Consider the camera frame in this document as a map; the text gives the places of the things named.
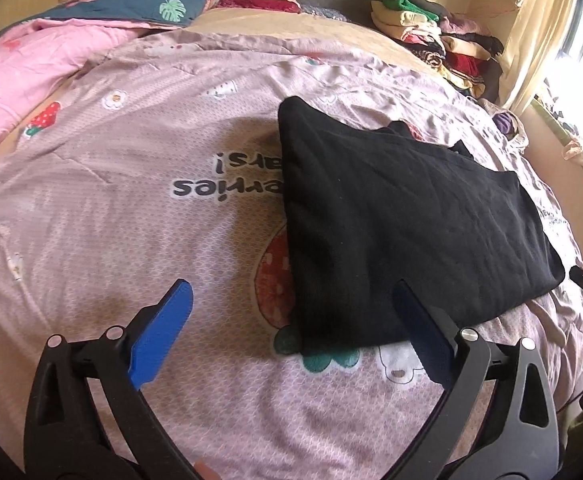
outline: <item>curtain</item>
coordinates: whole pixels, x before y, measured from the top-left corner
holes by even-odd
[[[520,115],[529,105],[562,44],[575,0],[524,0],[505,51],[500,101]]]

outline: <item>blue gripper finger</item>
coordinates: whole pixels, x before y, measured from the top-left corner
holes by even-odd
[[[162,298],[162,308],[131,348],[129,377],[137,390],[158,375],[180,330],[193,309],[193,288],[185,280],[177,280],[168,295]]]

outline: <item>monstera leaf print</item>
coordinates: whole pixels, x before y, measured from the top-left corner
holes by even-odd
[[[164,0],[164,4],[160,5],[159,10],[162,18],[170,22],[179,22],[187,12],[180,0]]]

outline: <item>window sill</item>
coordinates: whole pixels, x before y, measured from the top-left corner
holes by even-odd
[[[531,100],[531,106],[538,112],[544,123],[555,134],[556,138],[563,146],[568,145],[571,140],[571,135],[566,131],[555,118],[547,111],[547,109],[540,104],[536,99]]]

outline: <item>black lettering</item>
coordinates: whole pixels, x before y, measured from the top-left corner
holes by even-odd
[[[256,180],[254,182],[254,185],[249,186],[248,188],[245,189],[245,191],[248,193],[251,193],[252,191],[255,191],[257,193],[262,193],[262,184]]]
[[[246,153],[233,152],[229,153],[229,165],[232,168],[240,168],[247,163]]]
[[[279,156],[266,156],[264,158],[264,164],[268,170],[282,169],[282,159]]]
[[[262,153],[258,153],[254,160],[249,163],[249,166],[264,168],[264,157],[262,156]]]
[[[223,173],[225,173],[225,170],[223,168],[223,163],[224,163],[224,160],[222,160],[222,158],[216,159],[216,173],[219,175],[222,175]]]
[[[196,182],[196,193],[199,196],[209,196],[216,192],[216,183],[213,180],[199,180]]]
[[[172,189],[172,193],[176,196],[187,196],[191,192],[189,184],[193,184],[193,182],[191,180],[174,180],[172,186],[175,189]]]
[[[279,180],[268,180],[264,183],[264,190],[270,193],[282,193],[282,185]]]
[[[218,202],[225,202],[226,200],[226,180],[218,181]]]
[[[236,178],[235,183],[233,183],[231,186],[226,188],[226,190],[227,191],[238,191],[239,193],[244,193],[244,178],[239,176],[238,178]]]

